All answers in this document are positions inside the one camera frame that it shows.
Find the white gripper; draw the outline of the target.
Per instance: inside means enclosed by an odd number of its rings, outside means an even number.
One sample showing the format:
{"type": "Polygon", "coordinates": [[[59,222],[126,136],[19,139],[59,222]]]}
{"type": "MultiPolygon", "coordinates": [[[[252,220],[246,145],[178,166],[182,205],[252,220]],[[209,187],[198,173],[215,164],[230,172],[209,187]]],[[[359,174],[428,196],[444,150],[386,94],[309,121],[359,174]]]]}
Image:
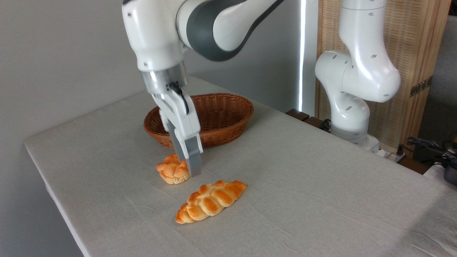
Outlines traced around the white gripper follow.
{"type": "Polygon", "coordinates": [[[160,109],[162,120],[172,124],[177,130],[170,130],[169,135],[179,161],[186,161],[191,177],[201,174],[201,140],[200,123],[191,97],[182,90],[177,93],[170,90],[165,93],[152,94],[160,109]]]}

